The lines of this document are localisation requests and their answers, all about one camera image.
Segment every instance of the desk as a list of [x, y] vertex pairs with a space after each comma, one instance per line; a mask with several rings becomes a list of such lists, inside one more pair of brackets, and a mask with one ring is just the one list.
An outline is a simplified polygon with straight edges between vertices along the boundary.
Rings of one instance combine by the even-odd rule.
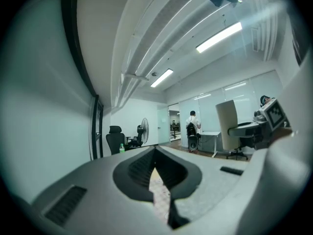
[[220, 133], [221, 133], [220, 131], [201, 131], [201, 135], [203, 135], [203, 136], [214, 136], [214, 154], [213, 154], [212, 158], [214, 158], [215, 155], [217, 154], [216, 139]]

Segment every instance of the frosted glass partition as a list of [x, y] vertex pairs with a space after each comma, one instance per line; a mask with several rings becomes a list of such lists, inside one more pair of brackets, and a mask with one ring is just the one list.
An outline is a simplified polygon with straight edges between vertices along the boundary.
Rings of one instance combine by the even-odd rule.
[[255, 96], [260, 105], [260, 97], [265, 95], [269, 97], [278, 97], [283, 90], [282, 83], [277, 72], [271, 71], [256, 77], [251, 78]]
[[198, 99], [202, 131], [220, 131], [220, 122], [215, 105], [225, 102], [222, 89], [210, 92], [210, 96]]
[[201, 122], [200, 110], [198, 100], [189, 99], [179, 103], [179, 118], [180, 118], [180, 133], [181, 133], [181, 146], [188, 146], [186, 120], [190, 117], [190, 112], [195, 111], [196, 117]]
[[253, 121], [259, 106], [250, 80], [224, 87], [224, 94], [226, 101], [234, 100], [238, 123]]

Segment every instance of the open doorway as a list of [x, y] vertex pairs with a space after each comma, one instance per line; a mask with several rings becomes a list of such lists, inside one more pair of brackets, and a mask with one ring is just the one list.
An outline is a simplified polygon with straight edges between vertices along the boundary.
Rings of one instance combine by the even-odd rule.
[[181, 139], [179, 104], [171, 105], [168, 108], [170, 112], [170, 139], [172, 142]]

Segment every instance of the white shirt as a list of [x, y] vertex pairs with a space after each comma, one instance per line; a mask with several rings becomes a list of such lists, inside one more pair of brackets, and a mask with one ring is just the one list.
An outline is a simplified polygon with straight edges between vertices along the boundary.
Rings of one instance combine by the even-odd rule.
[[199, 120], [198, 120], [195, 116], [190, 116], [190, 117], [187, 118], [187, 120], [186, 120], [186, 128], [187, 128], [187, 126], [188, 126], [190, 123], [193, 123], [193, 125], [194, 125], [194, 127], [195, 127], [195, 130], [196, 130], [196, 132], [198, 133], [198, 129], [201, 128], [201, 123], [199, 122]]

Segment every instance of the chair base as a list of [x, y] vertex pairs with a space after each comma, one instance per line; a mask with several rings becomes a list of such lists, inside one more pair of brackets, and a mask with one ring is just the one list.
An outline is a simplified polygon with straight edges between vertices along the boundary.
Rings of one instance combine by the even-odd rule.
[[226, 159], [228, 159], [229, 157], [233, 157], [236, 156], [236, 160], [239, 157], [245, 157], [246, 160], [248, 160], [248, 157], [243, 153], [243, 152], [238, 152], [238, 151], [232, 151], [229, 155], [226, 156]]

